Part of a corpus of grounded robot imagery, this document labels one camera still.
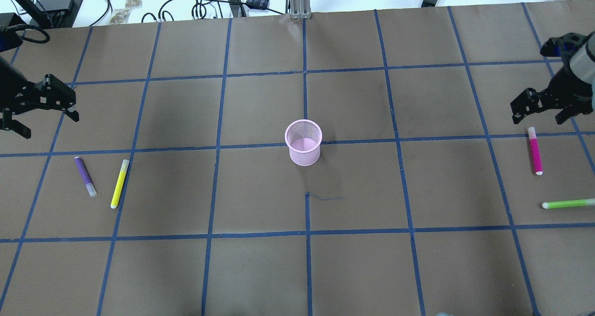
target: blue tape grid line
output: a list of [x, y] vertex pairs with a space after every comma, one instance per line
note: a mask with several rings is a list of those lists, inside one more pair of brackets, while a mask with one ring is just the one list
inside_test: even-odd
[[[593, 136], [595, 132], [581, 132], [585, 136]], [[557, 136], [576, 136], [576, 132], [538, 132], [539, 137], [557, 137]], [[490, 138], [527, 138], [527, 134], [501, 134], [490, 135]], [[469, 135], [469, 136], [434, 136], [434, 137], [418, 137], [418, 138], [400, 138], [400, 142], [423, 142], [433, 140], [466, 140], [466, 139], [485, 139], [485, 135]], [[365, 143], [394, 143], [395, 138], [378, 138], [378, 139], [351, 139], [351, 140], [329, 140], [323, 141], [322, 145], [339, 145], [339, 144], [365, 144]], [[276, 147], [285, 146], [285, 143], [261, 143], [261, 144], [243, 144], [243, 145], [221, 145], [221, 150], [229, 149], [250, 149], [255, 147]], [[68, 156], [68, 155], [107, 155], [112, 153], [138, 153], [138, 152], [163, 152], [163, 151], [199, 151], [199, 150], [216, 150], [216, 146], [182, 146], [182, 147], [155, 147], [149, 149], [115, 149], [115, 150], [91, 150], [91, 151], [54, 151], [53, 156]], [[47, 157], [49, 152], [33, 152], [33, 153], [2, 153], [0, 158], [10, 157]]]
[[[468, 66], [501, 66], [501, 65], [514, 65], [514, 64], [544, 64], [544, 63], [556, 63], [561, 60], [512, 60], [507, 62], [475, 62], [468, 63]], [[465, 66], [464, 63], [452, 63], [452, 64], [421, 64], [414, 66], [387, 66], [389, 70], [405, 70], [408, 68], [437, 68], [437, 67], [457, 67]], [[308, 73], [334, 73], [334, 72], [359, 72], [359, 71], [382, 71], [384, 66], [380, 67], [362, 67], [362, 68], [332, 68], [323, 70], [304, 70], [301, 71], [281, 71], [281, 72], [253, 72], [253, 73], [237, 73], [227, 74], [227, 78], [235, 77], [260, 77], [264, 75], [291, 75], [291, 74], [308, 74]], [[188, 79], [211, 79], [211, 78], [223, 78], [222, 74], [211, 74], [211, 75], [188, 75], [184, 77], [161, 77], [161, 78], [150, 78], [149, 81], [168, 81], [168, 80], [188, 80]], [[81, 81], [77, 85], [100, 85], [100, 84], [117, 84], [117, 83], [137, 83], [139, 81], [146, 81], [146, 79], [117, 79], [117, 80], [100, 80], [100, 81]]]
[[[576, 229], [595, 228], [595, 222], [584, 223], [549, 223], [549, 224], [520, 224], [515, 225], [517, 230], [541, 230], [541, 229]], [[497, 231], [510, 230], [510, 225], [480, 225], [470, 227], [425, 227], [415, 228], [415, 233], [432, 232], [474, 232], [474, 231]], [[261, 238], [261, 237], [286, 237], [286, 236], [327, 236], [340, 234], [399, 234], [410, 233], [409, 228], [388, 228], [388, 229], [347, 229], [347, 230], [294, 230], [294, 231], [270, 231], [260, 233], [214, 233], [214, 234], [168, 234], [151, 236], [118, 236], [116, 240], [177, 240], [177, 239], [207, 239], [207, 238]], [[98, 237], [45, 237], [45, 238], [3, 238], [0, 244], [26, 243], [67, 243], [67, 242], [110, 242], [111, 236]]]
[[[155, 53], [157, 52], [157, 44], [159, 41], [159, 33], [160, 32], [161, 32], [161, 22], [159, 22], [157, 24], [157, 32], [155, 33], [155, 42], [153, 43], [153, 50], [151, 51], [151, 61], [149, 62], [149, 70], [147, 71], [147, 77], [145, 79], [145, 87], [143, 88], [143, 94], [142, 94], [142, 98], [140, 100], [138, 116], [136, 117], [136, 128], [134, 129], [134, 138], [132, 139], [130, 162], [128, 163], [128, 170], [127, 170], [128, 176], [130, 176], [130, 172], [131, 172], [132, 166], [134, 164], [134, 153], [135, 153], [134, 149], [136, 149], [136, 142], [137, 142], [138, 136], [139, 136], [140, 122], [141, 122], [142, 115], [143, 115], [143, 108], [145, 106], [145, 99], [146, 99], [147, 89], [149, 86], [149, 78], [151, 78], [151, 71], [153, 70], [153, 61], [155, 60]], [[108, 257], [107, 257], [107, 261], [106, 261], [106, 271], [104, 272], [104, 278], [103, 278], [103, 282], [101, 284], [101, 291], [99, 294], [99, 302], [97, 305], [97, 312], [96, 312], [97, 316], [101, 315], [101, 311], [102, 311], [102, 308], [104, 305], [104, 297], [106, 296], [106, 287], [107, 287], [107, 283], [108, 283], [108, 277], [110, 276], [110, 267], [111, 267], [111, 261], [113, 258], [113, 250], [115, 248], [115, 242], [117, 241], [119, 221], [122, 217], [122, 210], [123, 210], [123, 207], [124, 207], [123, 204], [124, 204], [124, 201], [126, 198], [126, 190], [128, 188], [128, 181], [129, 181], [129, 177], [126, 177], [125, 184], [123, 185], [122, 193], [119, 198], [119, 205], [117, 208], [118, 212], [116, 214], [115, 223], [113, 225], [113, 233], [111, 236], [110, 251], [108, 252]]]
[[221, 81], [221, 100], [219, 100], [219, 121], [217, 123], [217, 146], [215, 153], [215, 172], [213, 173], [213, 189], [211, 194], [211, 212], [209, 215], [209, 229], [208, 237], [206, 240], [206, 253], [205, 253], [205, 272], [202, 279], [202, 299], [201, 299], [201, 315], [204, 316], [206, 313], [206, 293], [209, 282], [209, 266], [211, 263], [211, 244], [213, 234], [213, 222], [215, 219], [215, 199], [217, 196], [217, 178], [219, 175], [219, 156], [221, 155], [221, 125], [223, 123], [223, 106], [225, 103], [225, 83], [227, 81], [227, 64], [229, 60], [229, 44], [231, 41], [231, 22], [227, 25], [227, 40], [225, 41], [225, 61], [223, 62], [223, 77]]
[[302, 19], [302, 49], [304, 58], [304, 119], [308, 119], [308, 52], [306, 51], [306, 19]]
[[496, 172], [498, 184], [500, 185], [500, 192], [502, 194], [502, 200], [504, 201], [504, 208], [506, 210], [506, 214], [508, 215], [508, 223], [510, 225], [510, 231], [512, 232], [512, 238], [515, 242], [516, 252], [519, 257], [522, 275], [525, 280], [525, 286], [527, 286], [527, 293], [529, 295], [529, 300], [531, 301], [531, 307], [533, 308], [533, 313], [535, 314], [535, 316], [540, 316], [539, 310], [537, 309], [537, 303], [535, 301], [535, 296], [533, 295], [533, 288], [531, 288], [531, 281], [529, 280], [529, 275], [527, 274], [527, 267], [525, 265], [525, 259], [522, 254], [521, 244], [519, 242], [518, 235], [516, 233], [514, 219], [512, 218], [512, 212], [510, 212], [510, 205], [508, 203], [508, 197], [506, 196], [506, 190], [504, 189], [504, 182], [502, 181], [502, 175], [500, 174], [500, 168], [498, 167], [498, 161], [497, 161], [496, 155], [494, 153], [494, 147], [491, 144], [491, 138], [490, 138], [489, 131], [487, 128], [487, 124], [485, 123], [485, 117], [482, 112], [482, 105], [480, 104], [479, 97], [477, 95], [476, 86], [474, 84], [473, 76], [471, 75], [469, 65], [467, 65], [467, 56], [465, 55], [465, 50], [463, 49], [463, 43], [461, 42], [461, 37], [459, 36], [459, 31], [456, 27], [455, 17], [453, 15], [452, 9], [450, 7], [448, 7], [448, 13], [449, 13], [450, 21], [452, 23], [453, 30], [455, 31], [457, 44], [459, 45], [459, 49], [461, 50], [461, 57], [463, 57], [463, 63], [466, 64], [465, 70], [467, 71], [467, 77], [469, 78], [469, 84], [471, 86], [471, 91], [473, 92], [473, 98], [476, 102], [477, 111], [480, 115], [480, 120], [482, 121], [482, 127], [483, 127], [483, 130], [485, 133], [485, 140], [486, 140], [488, 148], [489, 148], [489, 154], [491, 155], [491, 160], [494, 164], [494, 170]]
[[378, 11], [374, 9], [374, 18], [376, 18], [376, 28], [378, 29], [378, 38], [380, 40], [380, 49], [382, 51], [382, 61], [384, 64], [384, 76], [386, 79], [386, 88], [389, 95], [389, 105], [390, 105], [390, 116], [393, 121], [393, 130], [395, 132], [395, 143], [397, 149], [397, 157], [399, 159], [399, 170], [401, 175], [401, 183], [403, 186], [403, 196], [405, 201], [405, 210], [407, 212], [407, 225], [410, 233], [410, 244], [411, 244], [411, 255], [412, 261], [415, 271], [415, 284], [417, 286], [417, 295], [419, 299], [419, 311], [421, 312], [421, 316], [425, 316], [425, 305], [423, 303], [423, 291], [421, 288], [421, 276], [419, 275], [419, 263], [417, 259], [417, 247], [415, 245], [415, 227], [413, 224], [413, 218], [411, 215], [411, 207], [409, 201], [409, 193], [407, 191], [407, 179], [405, 176], [405, 169], [403, 165], [403, 155], [401, 151], [401, 140], [399, 136], [399, 128], [397, 127], [397, 121], [395, 117], [395, 105], [393, 105], [393, 92], [390, 86], [390, 76], [389, 76], [389, 66], [386, 60], [386, 50], [384, 48], [384, 39], [382, 35], [382, 28], [380, 27], [380, 19], [378, 18]]
[[306, 202], [306, 231], [304, 231], [304, 233], [306, 234], [306, 276], [308, 279], [308, 316], [312, 316], [312, 314], [314, 313], [314, 308], [312, 307], [312, 233], [310, 231], [310, 192], [307, 192], [304, 198]]
[[[537, 47], [539, 47], [541, 49], [542, 42], [540, 41], [539, 35], [537, 34], [537, 30], [535, 29], [533, 21], [531, 20], [531, 15], [529, 15], [527, 6], [525, 5], [525, 3], [521, 3], [521, 5], [522, 5], [523, 11], [525, 12], [525, 17], [527, 17], [527, 21], [529, 21], [529, 26], [531, 27], [531, 31], [533, 32], [533, 36], [535, 37], [535, 42], [537, 43]], [[553, 77], [555, 75], [555, 73], [554, 73], [552, 66], [550, 64], [551, 60], [549, 60], [546, 56], [543, 57], [543, 60], [546, 62], [546, 66], [548, 67], [548, 70], [550, 71], [550, 75], [552, 75], [552, 77]], [[576, 136], [578, 136], [578, 140], [580, 140], [580, 142], [581, 142], [582, 149], [585, 151], [585, 155], [587, 156], [587, 161], [589, 161], [589, 166], [591, 166], [591, 171], [593, 172], [593, 174], [595, 174], [595, 164], [593, 164], [593, 159], [592, 159], [591, 154], [589, 153], [589, 150], [587, 148], [587, 143], [585, 143], [585, 140], [582, 137], [582, 132], [578, 128], [578, 124], [576, 123], [576, 120], [574, 119], [574, 117], [571, 117], [570, 121], [572, 123], [572, 127], [574, 127], [574, 131], [575, 131], [574, 134]]]
[[[91, 39], [91, 33], [93, 32], [93, 28], [89, 28], [89, 33], [87, 34], [87, 40], [85, 41], [85, 46], [83, 47], [83, 51], [81, 52], [81, 56], [79, 59], [79, 64], [77, 65], [76, 72], [74, 73], [73, 82], [71, 83], [71, 87], [76, 85], [76, 79], [79, 76], [80, 67], [83, 64], [83, 59], [85, 58], [85, 53], [87, 52], [87, 47], [89, 46], [89, 40]], [[14, 62], [17, 53], [17, 50], [13, 56], [11, 62]], [[10, 286], [10, 282], [13, 278], [14, 270], [17, 267], [17, 261], [19, 261], [19, 255], [21, 254], [21, 248], [23, 248], [23, 242], [25, 236], [27, 235], [27, 229], [29, 228], [29, 224], [31, 223], [31, 218], [33, 217], [33, 212], [35, 210], [35, 206], [37, 204], [39, 198], [39, 192], [41, 191], [41, 187], [43, 185], [43, 179], [45, 178], [45, 174], [47, 172], [47, 167], [49, 166], [49, 161], [52, 159], [53, 149], [56, 146], [56, 142], [58, 140], [58, 134], [60, 133], [60, 128], [62, 127], [62, 122], [64, 121], [64, 113], [61, 113], [60, 120], [58, 121], [58, 125], [56, 127], [56, 132], [53, 134], [52, 145], [49, 148], [49, 153], [47, 154], [47, 159], [45, 161], [45, 165], [43, 166], [41, 177], [39, 178], [38, 187], [35, 190], [35, 195], [33, 197], [33, 201], [31, 203], [31, 208], [29, 209], [29, 213], [27, 215], [27, 219], [25, 221], [25, 225], [23, 227], [23, 232], [21, 233], [21, 238], [19, 240], [19, 245], [17, 246], [17, 251], [15, 252], [13, 263], [11, 264], [10, 271], [8, 272], [8, 277], [6, 279], [6, 283], [4, 284], [4, 289], [2, 290], [2, 296], [0, 296], [0, 310], [2, 310], [2, 306], [4, 305], [4, 300], [6, 299], [6, 295], [8, 293], [8, 287]]]

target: grid square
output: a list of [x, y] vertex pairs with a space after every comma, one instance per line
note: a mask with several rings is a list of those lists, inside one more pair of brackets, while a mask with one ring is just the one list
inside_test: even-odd
[[453, 7], [468, 62], [541, 60], [520, 3]]
[[55, 151], [130, 149], [144, 86], [120, 83], [77, 87], [80, 121], [64, 120]]
[[419, 315], [408, 234], [312, 236], [315, 315]]
[[464, 67], [391, 70], [390, 85], [402, 138], [484, 134]]
[[25, 243], [3, 315], [94, 315], [110, 242]]
[[303, 69], [302, 20], [292, 20], [289, 15], [234, 18], [227, 73]]
[[303, 170], [287, 147], [222, 150], [213, 232], [304, 230]]
[[384, 66], [373, 11], [316, 13], [306, 20], [306, 50], [308, 70]]
[[[2, 131], [2, 145], [0, 153], [42, 153], [48, 152], [52, 147], [53, 137], [58, 128], [62, 113], [58, 111], [44, 111], [35, 109], [21, 115], [13, 116], [13, 119], [23, 123], [31, 129], [31, 138], [26, 139], [16, 132]], [[65, 117], [64, 123], [72, 122]]]
[[285, 128], [304, 118], [304, 79], [300, 74], [229, 78], [221, 144], [283, 142]]
[[593, 0], [534, 2], [525, 6], [541, 43], [550, 37], [568, 33], [589, 35], [593, 31]]
[[585, 140], [585, 144], [587, 145], [587, 149], [589, 150], [591, 159], [594, 159], [595, 158], [595, 135], [583, 135], [582, 138]]
[[90, 197], [74, 156], [54, 156], [43, 178], [27, 237], [111, 236], [116, 210], [110, 209], [122, 159], [128, 155], [83, 155], [97, 190]]
[[221, 79], [149, 83], [137, 148], [214, 146]]
[[200, 315], [206, 240], [117, 242], [101, 314]]
[[558, 125], [557, 110], [534, 113], [519, 124], [512, 122], [510, 103], [527, 87], [543, 90], [552, 79], [546, 64], [513, 64], [499, 66], [472, 66], [477, 96], [490, 134], [525, 134], [527, 127], [537, 132], [574, 131], [570, 121]]
[[17, 252], [18, 243], [2, 243], [0, 244], [0, 287], [4, 289], [6, 279], [10, 273], [10, 268], [13, 265], [14, 255]]
[[592, 208], [542, 208], [542, 202], [592, 198], [595, 176], [576, 136], [538, 141], [542, 176], [533, 173], [526, 138], [492, 140], [515, 224], [595, 222]]
[[47, 157], [0, 158], [0, 238], [20, 238]]
[[389, 66], [463, 62], [446, 7], [387, 9], [378, 19]]
[[144, 79], [157, 24], [94, 26], [77, 81]]
[[309, 74], [308, 118], [323, 140], [395, 138], [384, 71]]
[[[64, 83], [70, 83], [79, 66], [89, 28], [48, 29], [46, 32], [51, 37], [46, 44], [23, 42], [14, 66], [34, 83], [42, 81], [48, 73]], [[27, 37], [45, 38], [35, 30], [29, 30]]]
[[403, 142], [401, 148], [416, 227], [508, 225], [485, 140]]
[[216, 238], [206, 315], [306, 315], [306, 237]]
[[214, 166], [214, 150], [136, 153], [118, 234], [207, 233]]
[[163, 22], [151, 77], [223, 74], [228, 22]]
[[323, 145], [318, 162], [299, 172], [311, 192], [311, 229], [408, 227], [395, 143]]
[[427, 315], [531, 315], [510, 231], [415, 234]]
[[542, 315], [578, 315], [595, 309], [594, 228], [517, 233]]

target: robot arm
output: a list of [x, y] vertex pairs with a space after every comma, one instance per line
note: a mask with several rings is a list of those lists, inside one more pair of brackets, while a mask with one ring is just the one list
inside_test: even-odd
[[[14, 31], [6, 32], [6, 30], [0, 34], [0, 37], [2, 37], [0, 46], [9, 45], [10, 47], [20, 45], [23, 43], [21, 39], [25, 39], [17, 36]], [[33, 109], [55, 109], [65, 113], [73, 121], [79, 121], [79, 113], [75, 110], [76, 94], [74, 90], [51, 74], [45, 75], [42, 81], [35, 84], [28, 81], [21, 72], [0, 57], [0, 83], [0, 111], [2, 111], [0, 125], [2, 130], [13, 131], [24, 138], [31, 138], [31, 129], [13, 119], [13, 116]]]
[[540, 53], [546, 57], [561, 57], [563, 67], [543, 91], [527, 88], [512, 100], [510, 108], [514, 124], [532, 113], [548, 109], [561, 109], [556, 115], [558, 124], [579, 113], [587, 115], [593, 112], [595, 32], [589, 36], [568, 33], [552, 37], [542, 46]]

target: purple marker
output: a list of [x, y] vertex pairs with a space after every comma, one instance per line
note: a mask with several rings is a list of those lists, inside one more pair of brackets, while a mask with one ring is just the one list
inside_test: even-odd
[[87, 171], [87, 166], [85, 166], [85, 162], [81, 157], [74, 157], [74, 162], [76, 163], [77, 168], [79, 168], [80, 176], [83, 178], [85, 185], [87, 186], [87, 191], [89, 191], [89, 195], [91, 197], [97, 195], [95, 191], [95, 186], [93, 186], [93, 180], [91, 180], [91, 176]]

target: white marker cap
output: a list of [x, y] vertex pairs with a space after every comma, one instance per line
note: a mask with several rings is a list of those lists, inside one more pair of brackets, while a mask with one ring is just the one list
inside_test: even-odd
[[89, 196], [91, 197], [97, 195], [97, 192], [95, 191], [95, 187], [93, 186], [93, 184], [87, 184], [87, 191], [89, 192]]
[[537, 135], [535, 134], [535, 127], [527, 128], [527, 132], [529, 133], [529, 140], [537, 139]]

